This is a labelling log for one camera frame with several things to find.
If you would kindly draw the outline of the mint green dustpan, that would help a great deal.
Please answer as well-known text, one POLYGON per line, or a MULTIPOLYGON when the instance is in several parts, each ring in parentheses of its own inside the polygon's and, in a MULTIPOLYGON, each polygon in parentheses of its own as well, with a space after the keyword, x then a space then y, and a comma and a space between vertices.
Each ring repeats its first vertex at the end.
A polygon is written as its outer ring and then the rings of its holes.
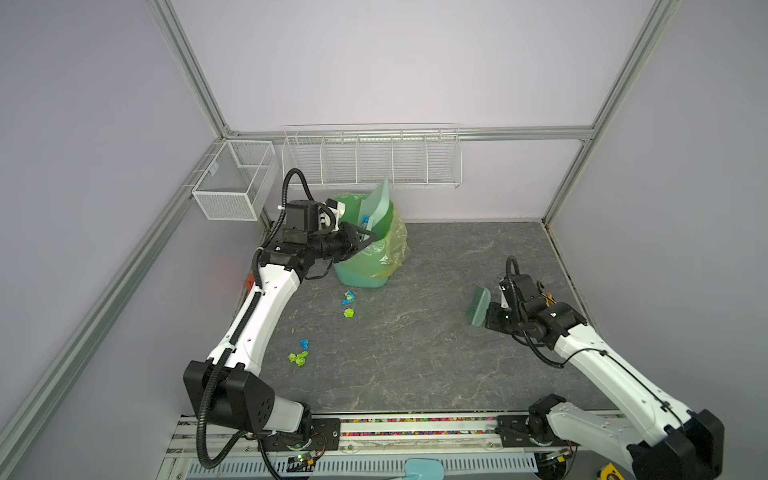
POLYGON ((389 180, 384 179, 374 190, 360 203, 358 225, 372 231, 385 217, 389 210, 390 194, 389 180), (369 221, 361 224, 362 215, 368 215, 369 221))

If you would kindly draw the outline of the mint green hand brush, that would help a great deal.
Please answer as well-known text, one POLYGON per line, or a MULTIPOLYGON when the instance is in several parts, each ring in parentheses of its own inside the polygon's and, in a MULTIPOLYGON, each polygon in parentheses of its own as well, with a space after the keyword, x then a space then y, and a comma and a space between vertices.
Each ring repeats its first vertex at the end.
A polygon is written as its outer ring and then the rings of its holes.
POLYGON ((473 327, 482 327, 491 304, 491 292, 479 283, 474 285, 473 296, 467 310, 467 317, 473 327))

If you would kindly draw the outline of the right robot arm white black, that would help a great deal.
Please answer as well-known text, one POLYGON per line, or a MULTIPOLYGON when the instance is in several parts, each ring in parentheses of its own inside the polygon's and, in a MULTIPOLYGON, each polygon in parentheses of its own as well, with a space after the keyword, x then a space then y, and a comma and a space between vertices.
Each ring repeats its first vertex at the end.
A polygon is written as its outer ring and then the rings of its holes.
POLYGON ((724 470, 725 427, 708 410, 695 412, 664 392, 619 355, 586 318, 548 299, 538 282, 510 269, 500 299, 475 288, 468 316, 523 344, 545 365, 571 365, 621 412, 620 421, 549 394, 528 409, 515 433, 538 446, 570 441, 630 471, 637 479, 716 479, 724 470))

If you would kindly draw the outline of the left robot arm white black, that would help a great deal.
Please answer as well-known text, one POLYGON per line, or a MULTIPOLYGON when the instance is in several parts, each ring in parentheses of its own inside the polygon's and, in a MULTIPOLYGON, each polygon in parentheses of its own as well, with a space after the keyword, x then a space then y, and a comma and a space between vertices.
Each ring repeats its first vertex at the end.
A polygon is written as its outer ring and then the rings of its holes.
POLYGON ((264 443, 275 435, 295 446, 311 443, 310 407, 278 396, 260 375, 282 312, 310 279, 312 266, 349 260, 375 241, 373 232, 344 220, 345 210, 334 199, 285 204, 252 258, 252 285, 232 324, 205 360, 186 367, 183 382, 203 468, 216 468, 244 438, 264 443))

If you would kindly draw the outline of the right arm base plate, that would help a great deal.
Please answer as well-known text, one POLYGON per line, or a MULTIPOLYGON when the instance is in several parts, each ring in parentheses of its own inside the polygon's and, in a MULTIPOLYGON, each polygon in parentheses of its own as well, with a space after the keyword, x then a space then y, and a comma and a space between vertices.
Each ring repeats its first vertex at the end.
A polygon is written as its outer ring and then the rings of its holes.
POLYGON ((500 415, 494 432, 504 447, 534 445, 547 447, 557 441, 548 420, 541 415, 500 415))

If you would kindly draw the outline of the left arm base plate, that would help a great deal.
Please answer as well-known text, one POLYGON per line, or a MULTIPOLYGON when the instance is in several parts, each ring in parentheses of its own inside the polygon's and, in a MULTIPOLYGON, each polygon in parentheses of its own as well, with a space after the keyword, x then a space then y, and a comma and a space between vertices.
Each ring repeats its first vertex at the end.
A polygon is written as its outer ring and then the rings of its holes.
POLYGON ((268 452, 336 451, 341 440, 341 419, 313 417, 292 433, 270 432, 261 437, 268 452))

